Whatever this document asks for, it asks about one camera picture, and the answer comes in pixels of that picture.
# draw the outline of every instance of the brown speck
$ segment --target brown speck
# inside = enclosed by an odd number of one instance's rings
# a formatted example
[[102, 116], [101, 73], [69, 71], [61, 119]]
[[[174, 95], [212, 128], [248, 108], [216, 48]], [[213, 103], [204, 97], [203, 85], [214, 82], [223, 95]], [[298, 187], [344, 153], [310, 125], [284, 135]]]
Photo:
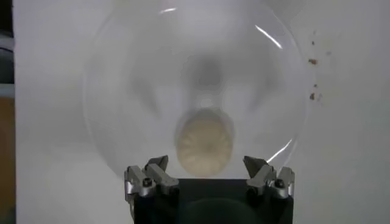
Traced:
[[309, 59], [309, 63], [311, 63], [312, 65], [316, 65], [318, 61], [316, 59]]
[[310, 94], [310, 99], [311, 100], [315, 100], [316, 99], [316, 94], [315, 93]]

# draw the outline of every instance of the bolt head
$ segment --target bolt head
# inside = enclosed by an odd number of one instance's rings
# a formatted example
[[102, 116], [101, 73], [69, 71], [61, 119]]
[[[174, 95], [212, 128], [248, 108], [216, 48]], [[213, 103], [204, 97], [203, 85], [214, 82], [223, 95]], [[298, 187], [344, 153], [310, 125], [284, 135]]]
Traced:
[[282, 179], [276, 179], [275, 180], [275, 187], [277, 188], [284, 188], [285, 182]]
[[153, 180], [149, 177], [142, 180], [142, 185], [144, 187], [150, 187], [150, 186], [152, 186], [152, 184], [153, 184]]

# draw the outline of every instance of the wooden surface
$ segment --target wooden surface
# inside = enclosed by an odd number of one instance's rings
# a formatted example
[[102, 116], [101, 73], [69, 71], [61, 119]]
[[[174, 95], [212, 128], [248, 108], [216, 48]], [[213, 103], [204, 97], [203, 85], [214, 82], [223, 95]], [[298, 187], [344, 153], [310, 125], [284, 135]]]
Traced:
[[15, 206], [15, 103], [0, 98], [0, 218]]

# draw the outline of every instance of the white backdrop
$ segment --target white backdrop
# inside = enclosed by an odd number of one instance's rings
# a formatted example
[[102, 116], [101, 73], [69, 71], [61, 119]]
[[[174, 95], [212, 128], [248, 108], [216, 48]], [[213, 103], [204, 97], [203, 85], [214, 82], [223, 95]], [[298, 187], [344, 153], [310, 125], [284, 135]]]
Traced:
[[[390, 222], [390, 2], [268, 0], [316, 74], [296, 223]], [[14, 0], [18, 223], [128, 223], [122, 180], [90, 144], [82, 67], [113, 0]]]

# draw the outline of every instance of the clear plastic dome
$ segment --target clear plastic dome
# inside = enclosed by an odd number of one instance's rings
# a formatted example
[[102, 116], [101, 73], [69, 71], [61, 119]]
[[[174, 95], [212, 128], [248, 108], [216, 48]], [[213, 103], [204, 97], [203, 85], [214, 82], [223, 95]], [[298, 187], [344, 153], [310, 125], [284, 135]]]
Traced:
[[219, 169], [205, 153], [207, 165], [187, 161], [214, 169], [203, 177], [247, 178], [244, 156], [277, 169], [286, 163], [312, 84], [292, 36], [261, 1], [123, 1], [92, 44], [85, 120], [117, 175], [168, 155], [167, 173], [195, 178], [179, 161], [178, 138], [194, 117], [204, 119], [199, 113], [212, 112], [224, 127], [214, 130], [228, 133], [221, 145], [231, 144], [231, 151], [221, 151], [229, 156]]

